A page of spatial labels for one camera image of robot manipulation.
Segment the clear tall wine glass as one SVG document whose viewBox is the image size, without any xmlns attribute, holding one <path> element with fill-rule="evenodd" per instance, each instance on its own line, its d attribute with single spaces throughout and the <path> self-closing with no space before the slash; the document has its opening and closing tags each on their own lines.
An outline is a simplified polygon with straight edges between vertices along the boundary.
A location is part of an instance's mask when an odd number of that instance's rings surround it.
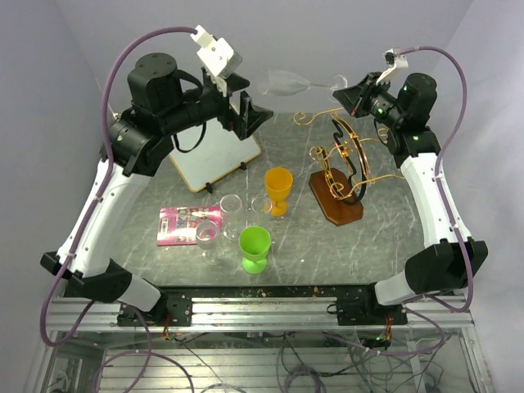
<svg viewBox="0 0 524 393">
<path fill-rule="evenodd" d="M 328 84 L 318 84 L 286 70 L 263 69 L 257 84 L 263 95 L 290 97 L 311 89 L 322 89 L 333 93 L 348 87 L 345 76 L 335 75 Z"/>
</svg>

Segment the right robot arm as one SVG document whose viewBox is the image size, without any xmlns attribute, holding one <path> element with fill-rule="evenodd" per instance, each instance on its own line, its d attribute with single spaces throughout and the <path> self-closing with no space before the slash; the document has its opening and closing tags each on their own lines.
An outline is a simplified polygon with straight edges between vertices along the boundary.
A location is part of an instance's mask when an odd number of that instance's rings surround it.
<svg viewBox="0 0 524 393">
<path fill-rule="evenodd" d="M 486 243 L 474 240 L 454 204 L 442 164 L 444 149 L 427 126 L 437 99 L 436 81 L 413 73 L 393 96 L 379 76 L 370 73 L 332 95 L 349 115 L 370 115 L 387 127 L 386 145 L 413 194 L 424 248 L 401 273 L 377 282 L 375 296 L 362 302 L 362 317 L 372 324 L 389 315 L 390 305 L 443 291 L 472 292 L 474 275 L 488 256 Z"/>
</svg>

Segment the clear small wine glass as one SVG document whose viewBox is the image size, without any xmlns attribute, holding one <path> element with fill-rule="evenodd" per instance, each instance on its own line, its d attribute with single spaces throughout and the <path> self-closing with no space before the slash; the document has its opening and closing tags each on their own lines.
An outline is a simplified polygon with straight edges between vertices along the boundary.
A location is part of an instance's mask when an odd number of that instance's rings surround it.
<svg viewBox="0 0 524 393">
<path fill-rule="evenodd" d="M 251 200 L 251 223 L 267 228 L 272 217 L 273 204 L 267 196 L 258 195 Z"/>
</svg>

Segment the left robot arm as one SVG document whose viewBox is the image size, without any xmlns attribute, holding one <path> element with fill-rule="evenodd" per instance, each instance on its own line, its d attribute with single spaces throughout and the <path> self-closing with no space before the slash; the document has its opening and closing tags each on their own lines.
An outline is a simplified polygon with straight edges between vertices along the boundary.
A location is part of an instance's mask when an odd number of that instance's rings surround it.
<svg viewBox="0 0 524 393">
<path fill-rule="evenodd" d="M 218 120 L 243 140 L 273 116 L 253 104 L 245 90 L 247 79 L 232 74 L 230 80 L 240 93 L 238 110 L 229 103 L 230 93 L 221 93 L 209 76 L 198 80 L 180 70 L 169 54 L 151 53 L 136 62 L 128 75 L 132 106 L 109 130 L 114 165 L 109 167 L 103 151 L 94 186 L 101 186 L 106 172 L 111 179 L 95 199 L 96 209 L 62 274 L 77 296 L 131 305 L 149 325 L 161 323 L 170 313 L 168 296 L 119 266 L 111 258 L 112 247 L 137 197 L 174 149 L 174 135 Z"/>
</svg>

